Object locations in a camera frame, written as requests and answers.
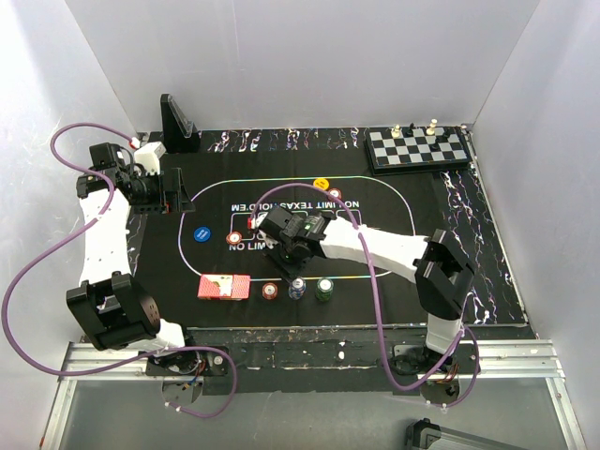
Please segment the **red poker chip stack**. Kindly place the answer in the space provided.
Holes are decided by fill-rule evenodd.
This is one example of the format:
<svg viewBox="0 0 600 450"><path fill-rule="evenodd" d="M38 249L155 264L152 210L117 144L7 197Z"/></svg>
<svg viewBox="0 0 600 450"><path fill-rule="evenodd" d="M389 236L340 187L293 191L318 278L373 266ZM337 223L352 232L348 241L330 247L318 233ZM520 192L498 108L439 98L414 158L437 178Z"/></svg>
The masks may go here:
<svg viewBox="0 0 600 450"><path fill-rule="evenodd" d="M262 297L266 300L273 300L278 296L278 286L275 283L267 282L262 286Z"/></svg>

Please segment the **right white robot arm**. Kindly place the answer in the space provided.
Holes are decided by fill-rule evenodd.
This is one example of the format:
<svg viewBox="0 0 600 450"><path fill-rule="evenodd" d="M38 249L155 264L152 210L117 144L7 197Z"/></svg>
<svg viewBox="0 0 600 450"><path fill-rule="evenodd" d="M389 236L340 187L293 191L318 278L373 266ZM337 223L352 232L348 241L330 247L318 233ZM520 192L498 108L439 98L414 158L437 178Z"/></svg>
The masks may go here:
<svg viewBox="0 0 600 450"><path fill-rule="evenodd" d="M458 361L452 341L459 331L475 268L450 233L402 235L354 226L328 212L303 217L279 206L251 218L248 227L264 240L265 254L288 281L297 278L315 257L371 263L409 280L427 313L426 365L442 373Z"/></svg>

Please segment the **blue small blind button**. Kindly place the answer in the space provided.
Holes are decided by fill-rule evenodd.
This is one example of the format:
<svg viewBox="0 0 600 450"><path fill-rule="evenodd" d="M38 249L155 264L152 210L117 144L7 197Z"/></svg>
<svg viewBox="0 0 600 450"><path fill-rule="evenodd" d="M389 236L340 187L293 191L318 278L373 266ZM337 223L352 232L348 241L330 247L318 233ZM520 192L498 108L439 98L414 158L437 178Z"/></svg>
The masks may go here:
<svg viewBox="0 0 600 450"><path fill-rule="evenodd" d="M194 231L193 238L198 243L205 243L211 238L211 235L211 230L208 227L202 226Z"/></svg>

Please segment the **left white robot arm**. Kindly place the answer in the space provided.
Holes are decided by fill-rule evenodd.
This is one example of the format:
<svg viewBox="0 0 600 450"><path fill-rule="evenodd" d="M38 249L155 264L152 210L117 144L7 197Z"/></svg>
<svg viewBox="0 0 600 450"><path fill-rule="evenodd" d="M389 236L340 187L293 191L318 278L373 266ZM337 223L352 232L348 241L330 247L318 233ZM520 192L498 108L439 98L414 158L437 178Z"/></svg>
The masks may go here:
<svg viewBox="0 0 600 450"><path fill-rule="evenodd" d="M200 362L181 325L162 319L158 305L132 275L127 225L131 215L188 213L194 206L180 169L163 171L166 149L150 142L134 153L115 143L91 146L93 165L77 180L84 222L84 262L79 285L67 291L67 307L99 351L130 348L168 351L181 375Z"/></svg>

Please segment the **yellow big blind button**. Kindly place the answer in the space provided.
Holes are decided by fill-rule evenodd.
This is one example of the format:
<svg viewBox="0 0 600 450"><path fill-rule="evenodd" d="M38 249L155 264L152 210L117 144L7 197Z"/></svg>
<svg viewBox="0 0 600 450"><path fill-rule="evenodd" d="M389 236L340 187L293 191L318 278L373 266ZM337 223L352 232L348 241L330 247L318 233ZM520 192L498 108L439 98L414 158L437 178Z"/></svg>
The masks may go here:
<svg viewBox="0 0 600 450"><path fill-rule="evenodd" d="M313 186L322 190L328 190L330 183L326 178L317 178L313 181Z"/></svg>

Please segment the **blue poker chip stack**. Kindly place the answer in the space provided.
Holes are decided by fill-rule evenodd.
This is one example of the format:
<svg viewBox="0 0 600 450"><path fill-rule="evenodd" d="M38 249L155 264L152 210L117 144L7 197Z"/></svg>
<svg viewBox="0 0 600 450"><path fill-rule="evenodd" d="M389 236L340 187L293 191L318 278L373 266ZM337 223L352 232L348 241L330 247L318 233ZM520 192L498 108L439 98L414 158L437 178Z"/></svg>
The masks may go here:
<svg viewBox="0 0 600 450"><path fill-rule="evenodd" d="M301 299L306 292L306 282L302 277L293 279L289 285L288 295L292 300Z"/></svg>

